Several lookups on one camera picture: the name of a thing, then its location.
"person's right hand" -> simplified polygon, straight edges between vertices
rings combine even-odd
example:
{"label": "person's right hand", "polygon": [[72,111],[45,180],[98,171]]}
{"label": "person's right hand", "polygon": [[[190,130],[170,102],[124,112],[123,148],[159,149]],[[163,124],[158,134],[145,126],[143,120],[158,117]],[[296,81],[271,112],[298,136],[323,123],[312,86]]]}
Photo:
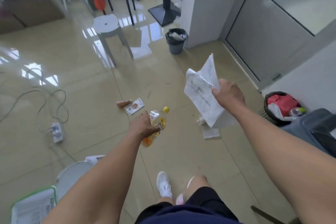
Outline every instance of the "person's right hand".
{"label": "person's right hand", "polygon": [[219,79],[218,82],[220,90],[213,87],[212,94],[221,107],[230,113],[234,113],[237,107],[246,105],[244,94],[237,86],[237,83],[229,82],[225,79]]}

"tiled floor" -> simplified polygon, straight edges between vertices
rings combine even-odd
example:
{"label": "tiled floor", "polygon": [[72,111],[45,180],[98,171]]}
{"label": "tiled floor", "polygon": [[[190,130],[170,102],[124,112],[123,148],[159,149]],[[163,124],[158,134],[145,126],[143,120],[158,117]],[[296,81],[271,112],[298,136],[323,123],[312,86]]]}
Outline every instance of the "tiled floor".
{"label": "tiled floor", "polygon": [[[22,93],[39,84],[40,72],[25,78],[25,71],[43,71],[45,90],[66,91],[69,121],[66,139],[55,146],[46,132],[63,100],[61,92],[44,102],[43,93],[21,98],[11,114],[0,123],[0,216],[9,218],[10,206],[24,195],[55,184],[64,167],[88,155],[106,154],[125,135],[128,117],[115,103],[141,98],[146,110],[170,107],[168,127],[150,148],[140,148],[121,223],[132,223],[146,206],[159,197],[156,175],[165,170],[176,196],[195,174],[205,174],[224,202],[243,223],[267,223],[256,216],[256,205],[284,222],[294,213],[265,174],[242,129],[235,125],[220,131],[221,138],[205,141],[196,124],[199,113],[183,93],[188,68],[199,70],[214,53],[219,77],[236,81],[254,110],[263,98],[219,41],[184,50],[173,56],[168,51],[163,29],[147,9],[161,0],[141,0],[130,25],[124,0],[112,0],[134,60],[115,37],[108,39],[117,67],[111,62],[95,31],[92,17],[80,3],[70,6],[73,21],[59,20],[0,36],[0,115],[3,117]],[[66,118],[60,108],[59,116]]]}

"orange juice bottle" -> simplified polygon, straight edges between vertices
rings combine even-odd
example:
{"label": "orange juice bottle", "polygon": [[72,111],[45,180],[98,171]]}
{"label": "orange juice bottle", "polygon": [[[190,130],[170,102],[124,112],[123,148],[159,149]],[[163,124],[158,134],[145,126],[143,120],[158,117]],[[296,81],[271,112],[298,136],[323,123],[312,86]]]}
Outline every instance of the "orange juice bottle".
{"label": "orange juice bottle", "polygon": [[146,137],[142,140],[142,144],[145,147],[149,147],[152,145],[153,141],[162,133],[162,131],[166,128],[167,118],[166,114],[169,112],[168,107],[164,107],[163,111],[153,110],[149,113],[150,122],[153,126],[159,127],[160,131],[152,134],[149,137]]}

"white plastic bag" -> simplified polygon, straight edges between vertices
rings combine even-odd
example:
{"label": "white plastic bag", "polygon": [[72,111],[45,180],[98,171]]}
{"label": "white plastic bag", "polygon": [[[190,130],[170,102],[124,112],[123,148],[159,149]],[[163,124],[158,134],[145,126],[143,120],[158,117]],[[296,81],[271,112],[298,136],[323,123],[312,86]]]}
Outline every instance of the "white plastic bag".
{"label": "white plastic bag", "polygon": [[186,78],[184,93],[194,103],[209,127],[224,128],[236,123],[235,118],[218,104],[211,92],[212,87],[219,89],[213,54],[200,71],[195,72],[189,68]]}

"navy shorts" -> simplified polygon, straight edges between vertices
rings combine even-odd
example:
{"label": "navy shorts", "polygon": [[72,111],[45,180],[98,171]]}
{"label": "navy shorts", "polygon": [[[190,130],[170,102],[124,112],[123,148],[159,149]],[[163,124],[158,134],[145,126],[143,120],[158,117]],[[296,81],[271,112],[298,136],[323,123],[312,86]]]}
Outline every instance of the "navy shorts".
{"label": "navy shorts", "polygon": [[[199,188],[184,204],[202,207],[213,213],[216,213],[217,215],[221,215],[225,218],[238,221],[237,217],[220,199],[217,192],[210,187]],[[161,202],[156,205],[151,205],[139,214],[138,218],[135,221],[135,224],[138,224],[143,220],[157,214],[159,211],[171,206],[173,205],[168,202]]]}

